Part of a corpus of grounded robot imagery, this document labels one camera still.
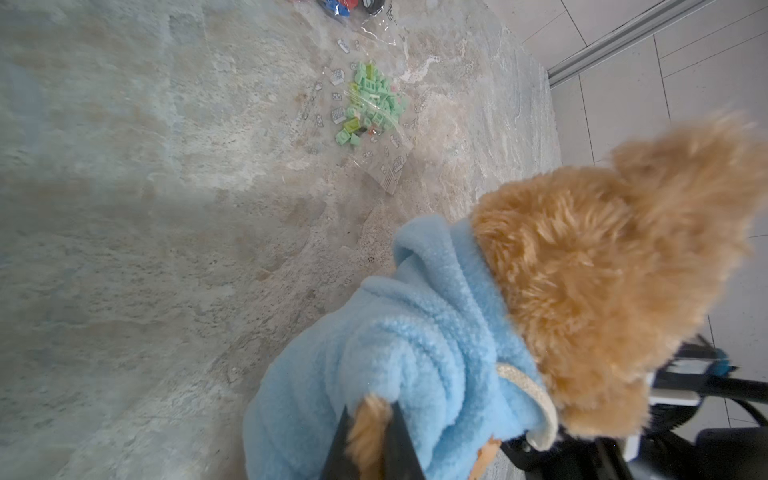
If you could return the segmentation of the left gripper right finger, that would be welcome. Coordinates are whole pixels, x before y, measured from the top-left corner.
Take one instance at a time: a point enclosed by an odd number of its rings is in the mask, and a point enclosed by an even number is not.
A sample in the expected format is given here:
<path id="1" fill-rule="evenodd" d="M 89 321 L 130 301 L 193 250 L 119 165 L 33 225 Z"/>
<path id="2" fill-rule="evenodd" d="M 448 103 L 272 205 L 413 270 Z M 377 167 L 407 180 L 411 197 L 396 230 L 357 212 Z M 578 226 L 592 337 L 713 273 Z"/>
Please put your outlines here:
<path id="1" fill-rule="evenodd" d="M 384 479 L 424 480 L 400 405 L 395 402 L 391 408 L 392 417 L 385 432 L 383 447 Z"/>

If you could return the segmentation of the light blue bear hoodie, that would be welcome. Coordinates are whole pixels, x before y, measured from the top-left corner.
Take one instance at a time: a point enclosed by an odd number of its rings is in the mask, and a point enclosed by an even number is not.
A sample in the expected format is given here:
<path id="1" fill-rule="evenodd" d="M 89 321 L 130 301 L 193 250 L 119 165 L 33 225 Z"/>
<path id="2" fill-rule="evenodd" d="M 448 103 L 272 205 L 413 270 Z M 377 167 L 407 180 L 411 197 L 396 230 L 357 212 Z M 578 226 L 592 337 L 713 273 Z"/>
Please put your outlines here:
<path id="1" fill-rule="evenodd" d="M 343 415 L 366 396 L 397 404 L 424 475 L 465 479 L 490 439 L 539 451 L 557 413 L 468 220 L 405 224 L 396 268 L 293 339 L 246 409 L 251 479 L 316 479 Z"/>

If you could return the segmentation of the brown teddy bear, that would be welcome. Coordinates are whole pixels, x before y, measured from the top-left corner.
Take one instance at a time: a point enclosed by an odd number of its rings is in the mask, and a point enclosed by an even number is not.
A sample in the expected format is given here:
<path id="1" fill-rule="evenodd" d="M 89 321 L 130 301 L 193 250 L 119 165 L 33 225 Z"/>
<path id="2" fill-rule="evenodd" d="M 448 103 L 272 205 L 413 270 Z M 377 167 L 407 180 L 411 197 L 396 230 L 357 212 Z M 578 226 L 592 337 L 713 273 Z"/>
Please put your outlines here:
<path id="1" fill-rule="evenodd" d="M 485 195 L 472 235 L 544 383 L 545 450 L 560 429 L 626 436 L 646 377 L 700 325 L 767 199 L 767 145 L 729 118 L 617 147 Z"/>

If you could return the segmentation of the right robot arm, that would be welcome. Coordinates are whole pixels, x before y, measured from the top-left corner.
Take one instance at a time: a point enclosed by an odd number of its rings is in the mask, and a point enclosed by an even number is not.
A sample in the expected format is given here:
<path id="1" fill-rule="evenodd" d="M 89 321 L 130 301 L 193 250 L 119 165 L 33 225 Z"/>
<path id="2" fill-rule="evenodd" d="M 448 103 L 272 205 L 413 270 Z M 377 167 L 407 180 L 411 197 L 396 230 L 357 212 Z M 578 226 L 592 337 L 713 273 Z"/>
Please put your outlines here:
<path id="1" fill-rule="evenodd" d="M 639 437 L 627 460 L 619 442 L 566 438 L 539 452 L 524 439 L 501 451 L 527 479 L 765 479 L 765 427 L 705 429 L 690 442 L 672 431 Z"/>

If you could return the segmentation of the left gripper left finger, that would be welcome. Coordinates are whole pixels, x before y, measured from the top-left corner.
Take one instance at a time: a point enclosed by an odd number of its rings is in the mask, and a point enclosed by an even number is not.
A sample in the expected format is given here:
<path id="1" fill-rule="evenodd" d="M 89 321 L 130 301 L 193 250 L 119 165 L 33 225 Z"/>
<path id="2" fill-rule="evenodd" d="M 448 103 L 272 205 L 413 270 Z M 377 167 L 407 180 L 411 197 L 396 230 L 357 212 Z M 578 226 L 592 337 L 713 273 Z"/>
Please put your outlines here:
<path id="1" fill-rule="evenodd" d="M 320 480 L 354 480 L 354 462 L 346 453 L 353 420 L 344 408 L 320 474 Z"/>

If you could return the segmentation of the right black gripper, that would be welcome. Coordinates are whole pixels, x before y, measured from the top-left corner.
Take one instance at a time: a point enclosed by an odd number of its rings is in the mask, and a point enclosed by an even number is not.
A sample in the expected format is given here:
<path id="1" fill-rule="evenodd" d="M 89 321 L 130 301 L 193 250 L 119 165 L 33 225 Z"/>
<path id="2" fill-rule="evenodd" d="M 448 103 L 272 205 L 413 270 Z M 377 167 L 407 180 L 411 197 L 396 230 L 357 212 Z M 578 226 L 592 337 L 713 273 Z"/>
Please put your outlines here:
<path id="1" fill-rule="evenodd" d="M 577 440 L 566 436 L 540 452 L 518 437 L 501 444 L 501 451 L 528 480 L 632 480 L 615 439 Z"/>

